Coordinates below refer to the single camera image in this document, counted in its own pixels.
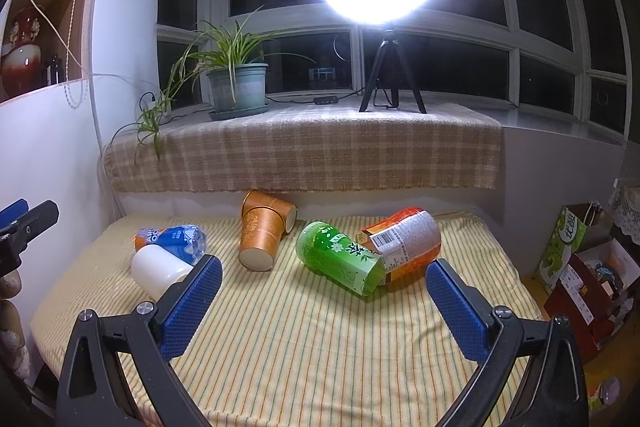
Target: green bottle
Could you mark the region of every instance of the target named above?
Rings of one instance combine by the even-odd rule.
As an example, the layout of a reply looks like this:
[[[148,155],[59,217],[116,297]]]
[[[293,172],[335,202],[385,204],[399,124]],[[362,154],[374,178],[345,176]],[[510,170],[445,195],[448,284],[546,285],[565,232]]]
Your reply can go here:
[[[310,223],[300,232],[296,253],[309,268],[320,270],[359,295],[370,295],[386,277],[382,257],[322,221]]]

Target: spider plant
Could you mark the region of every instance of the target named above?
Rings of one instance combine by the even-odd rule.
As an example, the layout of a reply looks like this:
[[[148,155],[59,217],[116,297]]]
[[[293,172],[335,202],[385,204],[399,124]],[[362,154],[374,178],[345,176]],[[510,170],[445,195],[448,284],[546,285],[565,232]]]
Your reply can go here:
[[[212,41],[217,49],[210,51],[197,51],[193,53],[191,52],[191,49],[187,49],[186,52],[187,58],[195,58],[198,61],[197,69],[200,72],[220,69],[228,71],[229,81],[231,84],[231,95],[234,103],[237,102],[236,66],[251,64],[259,60],[264,61],[264,57],[268,57],[270,55],[293,55],[295,57],[306,58],[306,60],[310,60],[315,63],[311,58],[295,53],[276,52],[265,54],[262,50],[262,44],[266,41],[273,40],[277,35],[282,33],[282,30],[263,34],[245,32],[244,26],[258,10],[250,13],[246,19],[244,19],[242,24],[236,21],[232,31],[229,31],[224,26],[214,26],[208,21],[202,21],[206,25],[207,29],[199,32],[200,35],[198,37],[198,41]]]
[[[129,123],[116,131],[116,135],[129,126],[136,126],[138,145],[136,147],[136,156],[138,148],[146,145],[148,140],[153,140],[154,150],[158,160],[162,155],[162,140],[160,137],[161,119],[171,108],[171,103],[175,100],[180,88],[187,82],[191,82],[191,89],[195,87],[196,80],[201,74],[212,70],[225,69],[229,73],[229,81],[231,84],[231,94],[234,102],[236,102],[236,66],[242,64],[251,64],[258,60],[264,60],[264,57],[270,55],[293,55],[296,57],[306,58],[313,63],[315,61],[305,55],[295,53],[269,53],[265,54],[262,49],[264,42],[272,40],[285,30],[252,34],[244,31],[246,22],[259,10],[250,13],[244,22],[235,22],[234,28],[229,31],[224,26],[214,26],[208,21],[201,21],[206,29],[196,32],[196,38],[187,46],[187,49],[172,66],[167,86],[160,92],[156,105],[154,107],[142,109],[138,119],[134,123]],[[208,42],[212,42],[217,49],[208,51],[193,51],[194,47],[202,46]],[[197,60],[197,65],[193,70],[187,68],[189,60]]]

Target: red vase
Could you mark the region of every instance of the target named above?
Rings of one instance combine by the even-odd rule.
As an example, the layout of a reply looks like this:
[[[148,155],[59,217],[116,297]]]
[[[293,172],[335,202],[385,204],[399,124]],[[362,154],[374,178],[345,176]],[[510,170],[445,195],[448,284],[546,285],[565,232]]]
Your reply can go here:
[[[33,42],[40,31],[38,11],[23,8],[12,24],[10,42],[14,47],[2,61],[2,86],[10,98],[40,87],[42,61],[40,47]]]

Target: lace doily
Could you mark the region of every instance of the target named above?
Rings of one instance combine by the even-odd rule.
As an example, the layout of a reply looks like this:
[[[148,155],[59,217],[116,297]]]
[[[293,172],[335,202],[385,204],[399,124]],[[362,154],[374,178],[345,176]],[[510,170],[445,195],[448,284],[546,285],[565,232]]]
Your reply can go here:
[[[640,187],[620,187],[609,200],[613,222],[640,245]]]

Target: mattress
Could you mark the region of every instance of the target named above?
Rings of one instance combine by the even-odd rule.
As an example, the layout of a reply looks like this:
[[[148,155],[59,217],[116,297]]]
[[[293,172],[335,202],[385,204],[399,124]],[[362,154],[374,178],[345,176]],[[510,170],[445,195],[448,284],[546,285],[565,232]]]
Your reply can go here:
[[[520,317],[540,310],[504,251],[476,216],[435,216],[441,256],[492,304]],[[377,217],[329,223],[353,237]],[[298,221],[270,273],[236,259],[239,219],[132,215],[111,225],[60,278],[31,323],[57,375],[78,312],[127,314],[148,299],[129,274],[132,236],[141,227],[196,223],[222,261],[222,288],[185,354],[171,364],[206,418],[217,426],[433,426],[476,368],[462,357],[424,285],[424,270],[359,298],[298,260]],[[143,418],[160,425],[129,355],[124,372]],[[487,425],[499,425],[522,378],[518,359]]]

